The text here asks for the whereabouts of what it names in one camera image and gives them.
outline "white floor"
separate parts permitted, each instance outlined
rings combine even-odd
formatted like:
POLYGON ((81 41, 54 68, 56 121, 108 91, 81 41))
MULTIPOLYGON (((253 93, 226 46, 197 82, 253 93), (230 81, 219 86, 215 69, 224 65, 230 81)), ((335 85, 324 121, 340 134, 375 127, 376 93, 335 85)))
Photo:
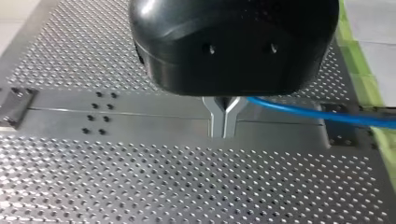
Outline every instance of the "white floor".
POLYGON ((39 0, 0 0, 0 55, 38 2, 39 0))
MULTIPOLYGON (((0 55, 39 0, 0 0, 0 55)), ((387 106, 396 106, 396 0, 345 0, 354 38, 387 106)))
POLYGON ((345 0, 345 5, 385 105, 396 106, 396 0, 345 0))

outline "hole pattern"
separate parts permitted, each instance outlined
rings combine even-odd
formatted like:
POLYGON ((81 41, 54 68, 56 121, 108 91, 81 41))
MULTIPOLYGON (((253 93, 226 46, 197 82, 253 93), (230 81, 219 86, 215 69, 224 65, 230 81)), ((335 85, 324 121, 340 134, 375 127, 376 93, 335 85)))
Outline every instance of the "hole pattern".
MULTIPOLYGON (((139 62, 129 28, 128 2, 61 1, 8 82, 37 89, 167 94, 150 81, 139 62)), ((337 58, 331 47, 318 79, 286 98, 349 100, 347 71, 341 72, 337 58)))
POLYGON ((311 83, 304 90, 297 91, 289 97, 309 98, 313 100, 351 100, 348 90, 353 90, 349 83, 347 71, 341 71, 338 60, 342 59, 336 55, 334 43, 329 47, 329 51, 324 58, 320 70, 311 83))
POLYGON ((381 223, 388 218, 364 157, 17 136, 0 136, 0 157, 0 220, 381 223))

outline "cable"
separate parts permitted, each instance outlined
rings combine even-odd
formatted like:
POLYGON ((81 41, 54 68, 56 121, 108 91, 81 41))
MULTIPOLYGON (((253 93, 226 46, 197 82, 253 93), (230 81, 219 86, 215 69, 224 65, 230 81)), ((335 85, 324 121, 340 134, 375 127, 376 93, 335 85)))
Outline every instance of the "cable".
POLYGON ((348 114, 336 114, 331 112, 317 111, 305 109, 294 105, 282 105, 260 99, 259 97, 248 97, 251 103, 261 105, 267 108, 288 112, 300 116, 315 118, 315 119, 330 119, 334 121, 341 121, 364 126, 375 126, 382 128, 396 129, 396 119, 378 119, 364 116, 353 116, 348 114))

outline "metal workbench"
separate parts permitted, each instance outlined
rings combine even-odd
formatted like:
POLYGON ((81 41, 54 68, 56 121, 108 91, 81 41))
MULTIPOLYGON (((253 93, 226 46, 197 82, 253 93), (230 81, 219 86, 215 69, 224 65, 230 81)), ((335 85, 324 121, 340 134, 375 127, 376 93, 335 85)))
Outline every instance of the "metal workbench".
MULTIPOLYGON (((0 132, 1 223, 396 223, 367 129, 248 105, 234 138, 208 137, 201 99, 146 77, 127 5, 42 0, 0 59, 0 98, 35 91, 0 132)), ((307 89, 271 98, 356 99, 335 42, 307 89)))

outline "green surface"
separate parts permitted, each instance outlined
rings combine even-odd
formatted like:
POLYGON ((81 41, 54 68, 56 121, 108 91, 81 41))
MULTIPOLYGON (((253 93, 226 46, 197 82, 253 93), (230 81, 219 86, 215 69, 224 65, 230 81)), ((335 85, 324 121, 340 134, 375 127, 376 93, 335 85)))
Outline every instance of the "green surface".
MULTIPOLYGON (((353 38, 343 0, 340 0, 340 21, 336 38, 346 61, 346 67, 358 95, 359 103, 363 106, 384 106, 375 76, 370 70, 359 42, 353 38)), ((372 129, 396 191, 396 131, 372 129)))

